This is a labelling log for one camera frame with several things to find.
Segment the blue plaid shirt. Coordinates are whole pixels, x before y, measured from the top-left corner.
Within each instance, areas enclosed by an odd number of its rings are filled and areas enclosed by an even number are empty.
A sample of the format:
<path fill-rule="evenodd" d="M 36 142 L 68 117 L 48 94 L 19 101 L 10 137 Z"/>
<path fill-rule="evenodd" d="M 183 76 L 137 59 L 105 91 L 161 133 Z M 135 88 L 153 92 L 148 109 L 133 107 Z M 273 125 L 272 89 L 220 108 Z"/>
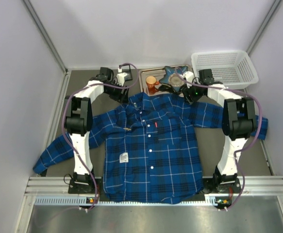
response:
<path fill-rule="evenodd" d="M 223 108 L 138 93 L 93 117 L 89 147 L 105 144 L 103 190 L 114 202 L 177 204 L 202 188 L 196 128 L 221 128 Z"/>

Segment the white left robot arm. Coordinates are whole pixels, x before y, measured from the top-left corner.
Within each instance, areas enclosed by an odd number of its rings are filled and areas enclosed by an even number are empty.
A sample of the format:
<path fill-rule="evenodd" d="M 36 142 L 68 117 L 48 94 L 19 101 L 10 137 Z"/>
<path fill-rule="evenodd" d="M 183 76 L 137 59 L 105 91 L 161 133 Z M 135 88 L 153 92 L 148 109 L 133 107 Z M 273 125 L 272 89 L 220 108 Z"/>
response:
<path fill-rule="evenodd" d="M 62 128 L 66 129 L 68 144 L 72 147 L 75 157 L 73 175 L 70 176 L 69 194 L 91 194 L 97 191 L 93 174 L 93 164 L 89 152 L 89 134 L 93 126 L 92 103 L 101 94 L 106 93 L 119 103 L 128 101 L 126 81 L 132 80 L 131 66 L 127 69 L 118 68 L 117 75 L 106 67 L 91 78 L 85 87 L 75 94 L 65 97 Z"/>

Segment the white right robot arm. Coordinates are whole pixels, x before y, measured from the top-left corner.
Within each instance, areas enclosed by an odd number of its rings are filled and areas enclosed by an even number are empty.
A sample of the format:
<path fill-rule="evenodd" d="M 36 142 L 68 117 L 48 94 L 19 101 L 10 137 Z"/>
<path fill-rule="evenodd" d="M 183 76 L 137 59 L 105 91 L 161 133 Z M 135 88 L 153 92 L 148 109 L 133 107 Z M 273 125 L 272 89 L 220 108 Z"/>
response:
<path fill-rule="evenodd" d="M 202 96 L 214 100 L 223 108 L 221 127 L 225 135 L 223 152 L 212 178 L 212 188 L 218 192 L 232 192 L 239 187 L 238 161 L 251 133 L 257 128 L 255 104 L 251 97 L 243 97 L 216 82 L 211 69 L 201 70 L 199 77 L 187 71 L 177 76 L 185 83 L 182 93 L 192 104 Z"/>

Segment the black brooch box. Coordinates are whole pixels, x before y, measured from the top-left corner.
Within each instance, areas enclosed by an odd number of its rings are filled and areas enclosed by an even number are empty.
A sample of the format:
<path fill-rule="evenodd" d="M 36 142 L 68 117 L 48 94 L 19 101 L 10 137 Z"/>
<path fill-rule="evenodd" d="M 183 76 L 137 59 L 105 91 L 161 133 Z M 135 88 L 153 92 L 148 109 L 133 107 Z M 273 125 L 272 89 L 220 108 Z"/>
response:
<path fill-rule="evenodd" d="M 129 73 L 130 77 L 127 79 L 127 81 L 132 81 L 133 80 L 131 66 L 132 65 L 130 65 L 129 63 L 123 63 L 123 64 L 119 65 L 119 68 L 121 68 L 123 72 Z"/>

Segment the blue star-shaped dish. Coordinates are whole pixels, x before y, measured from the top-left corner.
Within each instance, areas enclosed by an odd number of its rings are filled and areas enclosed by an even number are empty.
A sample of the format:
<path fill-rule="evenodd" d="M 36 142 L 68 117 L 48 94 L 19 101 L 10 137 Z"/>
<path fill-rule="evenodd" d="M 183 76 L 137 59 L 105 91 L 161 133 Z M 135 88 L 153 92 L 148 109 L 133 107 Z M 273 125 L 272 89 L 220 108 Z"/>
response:
<path fill-rule="evenodd" d="M 168 92 L 171 94 L 179 95 L 182 92 L 182 87 L 186 83 L 181 80 L 178 75 L 181 75 L 189 70 L 188 66 L 169 67 L 165 66 L 165 75 L 159 80 L 160 86 L 158 90 L 161 92 Z"/>

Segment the orange cup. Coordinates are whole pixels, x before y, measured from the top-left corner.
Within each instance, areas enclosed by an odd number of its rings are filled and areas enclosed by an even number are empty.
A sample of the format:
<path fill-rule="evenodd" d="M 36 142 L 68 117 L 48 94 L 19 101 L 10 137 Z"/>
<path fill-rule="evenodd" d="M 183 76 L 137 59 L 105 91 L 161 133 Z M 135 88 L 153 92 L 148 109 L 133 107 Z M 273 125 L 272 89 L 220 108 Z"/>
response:
<path fill-rule="evenodd" d="M 157 79 L 154 76 L 148 76 L 146 78 L 146 85 L 147 85 L 147 88 L 148 88 L 148 93 L 150 95 L 154 95 L 155 93 L 158 92 L 158 89 L 156 87 L 159 84 L 160 83 L 157 81 Z"/>

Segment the silver metal tray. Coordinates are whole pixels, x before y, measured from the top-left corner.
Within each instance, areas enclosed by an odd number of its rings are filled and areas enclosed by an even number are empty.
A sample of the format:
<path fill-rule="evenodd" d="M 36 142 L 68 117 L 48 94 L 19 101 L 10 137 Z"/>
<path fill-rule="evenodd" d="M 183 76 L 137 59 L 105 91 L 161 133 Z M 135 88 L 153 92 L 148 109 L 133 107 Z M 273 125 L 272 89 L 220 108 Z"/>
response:
<path fill-rule="evenodd" d="M 175 94 L 183 97 L 182 89 L 186 87 L 187 83 L 183 82 L 175 73 L 175 68 L 179 75 L 184 75 L 187 71 L 193 73 L 193 69 L 189 65 L 179 66 L 165 66 L 157 68 L 142 69 L 139 71 L 139 83 L 142 92 L 148 96 L 156 96 L 160 94 Z M 155 83 L 152 88 L 147 85 L 147 78 L 154 77 Z"/>

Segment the white plastic basket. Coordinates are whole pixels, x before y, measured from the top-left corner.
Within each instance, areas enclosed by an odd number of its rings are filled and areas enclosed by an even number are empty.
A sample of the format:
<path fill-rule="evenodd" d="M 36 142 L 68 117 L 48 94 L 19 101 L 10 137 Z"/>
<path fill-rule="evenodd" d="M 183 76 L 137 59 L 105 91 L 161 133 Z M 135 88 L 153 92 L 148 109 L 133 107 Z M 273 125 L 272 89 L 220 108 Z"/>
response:
<path fill-rule="evenodd" d="M 196 52 L 191 55 L 193 71 L 211 69 L 213 78 L 230 89 L 245 89 L 259 82 L 257 71 L 243 50 Z"/>

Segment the aluminium frame rail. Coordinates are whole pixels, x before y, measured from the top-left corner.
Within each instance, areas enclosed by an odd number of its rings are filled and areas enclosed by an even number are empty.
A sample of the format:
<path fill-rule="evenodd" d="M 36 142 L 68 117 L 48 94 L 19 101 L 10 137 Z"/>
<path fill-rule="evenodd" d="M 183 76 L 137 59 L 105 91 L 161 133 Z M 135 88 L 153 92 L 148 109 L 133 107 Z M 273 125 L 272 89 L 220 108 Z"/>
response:
<path fill-rule="evenodd" d="M 24 197 L 35 205 L 52 206 L 164 206 L 162 202 L 114 202 L 107 198 L 102 188 L 102 178 L 97 177 L 98 189 L 78 191 L 69 185 L 70 178 L 30 177 Z M 178 203 L 178 206 L 230 205 L 238 196 L 283 196 L 283 176 L 246 176 L 239 178 L 233 188 L 209 189 Z"/>

